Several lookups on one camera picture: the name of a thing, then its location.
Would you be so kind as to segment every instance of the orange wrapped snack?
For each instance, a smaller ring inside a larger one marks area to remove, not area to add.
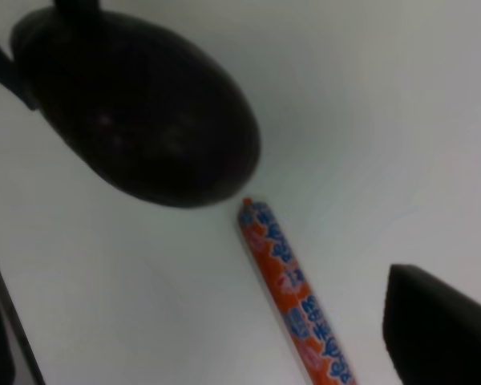
[[[313,385],[356,385],[321,307],[268,205],[245,199],[238,219]]]

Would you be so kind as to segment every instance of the black oval object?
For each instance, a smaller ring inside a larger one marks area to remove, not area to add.
[[[233,81],[180,36],[100,12],[37,11],[15,28],[14,61],[59,135],[103,179],[135,197],[194,207],[236,192],[260,153]]]

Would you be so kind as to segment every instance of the white background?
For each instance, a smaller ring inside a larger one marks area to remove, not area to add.
[[[0,1],[0,43],[45,2]],[[132,0],[245,91],[272,205],[358,382],[391,263],[481,301],[481,0]],[[0,268],[46,383],[306,383],[235,229],[101,181],[0,87]]]

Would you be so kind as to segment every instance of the candy stick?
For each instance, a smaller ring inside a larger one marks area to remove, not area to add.
[[[265,203],[244,199],[238,219],[313,385],[356,385],[271,209]]]

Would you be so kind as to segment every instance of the white table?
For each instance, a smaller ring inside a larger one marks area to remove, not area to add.
[[[0,1],[0,42],[34,1]],[[364,385],[391,263],[481,301],[481,0],[105,2],[238,81],[274,208]],[[0,88],[0,269],[46,383],[305,383],[235,227],[101,181]]]

